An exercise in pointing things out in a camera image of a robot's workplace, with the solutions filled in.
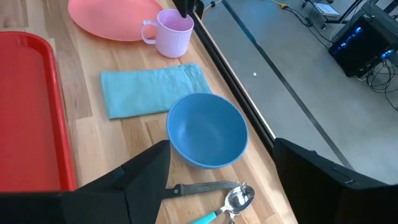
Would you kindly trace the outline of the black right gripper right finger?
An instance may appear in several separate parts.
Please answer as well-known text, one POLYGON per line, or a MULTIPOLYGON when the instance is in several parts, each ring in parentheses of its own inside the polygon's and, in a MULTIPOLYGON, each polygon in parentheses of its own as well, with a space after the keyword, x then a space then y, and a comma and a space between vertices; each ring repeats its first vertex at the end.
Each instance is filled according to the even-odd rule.
POLYGON ((280 182, 299 223, 397 223, 397 186, 277 138, 280 182))

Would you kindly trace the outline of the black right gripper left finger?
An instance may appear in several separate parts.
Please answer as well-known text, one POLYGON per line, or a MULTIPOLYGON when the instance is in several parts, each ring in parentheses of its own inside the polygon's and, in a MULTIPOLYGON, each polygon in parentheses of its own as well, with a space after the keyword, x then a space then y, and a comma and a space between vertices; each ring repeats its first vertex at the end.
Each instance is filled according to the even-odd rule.
POLYGON ((1 223, 155 223, 169 165, 162 140, 74 191, 1 194, 1 223))

